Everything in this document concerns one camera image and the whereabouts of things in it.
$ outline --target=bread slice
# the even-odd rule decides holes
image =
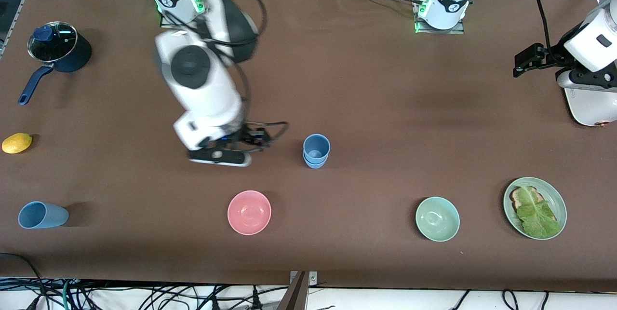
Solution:
[[[542,194],[538,193],[538,189],[536,187],[532,187],[529,186],[531,188],[531,191],[536,195],[536,198],[538,199],[538,202],[543,202],[545,199],[542,196]],[[510,194],[510,200],[512,200],[512,205],[514,206],[514,211],[517,211],[519,207],[521,207],[522,203],[521,201],[518,199],[518,193],[521,191],[521,188],[518,187],[517,189],[515,189],[514,191],[512,191],[512,193]]]

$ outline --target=pink bowl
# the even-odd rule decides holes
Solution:
[[[236,194],[227,208],[229,225],[242,235],[253,235],[264,230],[271,214],[268,198],[258,191]]]

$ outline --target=green bowl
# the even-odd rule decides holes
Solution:
[[[542,194],[544,200],[549,202],[549,207],[555,218],[557,218],[557,222],[562,227],[559,232],[552,237],[549,238],[534,238],[531,235],[528,235],[523,231],[523,224],[521,220],[516,215],[516,211],[514,211],[514,205],[512,200],[510,199],[510,194],[517,188],[522,186],[533,186],[536,187],[538,193]],[[527,238],[532,238],[535,240],[548,240],[557,237],[566,226],[566,221],[568,220],[568,212],[566,211],[566,203],[563,202],[563,198],[561,194],[555,189],[555,187],[551,186],[548,182],[544,180],[540,180],[535,177],[522,177],[514,180],[505,190],[505,194],[503,194],[503,211],[505,211],[505,215],[508,218],[509,222],[512,224],[514,228],[520,234],[523,234]]]
[[[458,232],[461,219],[456,207],[449,200],[430,197],[423,200],[416,210],[416,225],[425,237],[434,242],[447,242]]]

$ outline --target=stacked blue cups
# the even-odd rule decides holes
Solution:
[[[313,169],[319,169],[328,160],[330,140],[321,134],[312,134],[304,139],[302,155],[304,162]]]

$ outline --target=lettuce leaf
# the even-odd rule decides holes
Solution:
[[[521,187],[516,198],[522,204],[516,215],[523,224],[525,233],[534,238],[550,238],[559,233],[562,227],[553,217],[553,211],[546,200],[538,200],[538,197],[529,186]]]

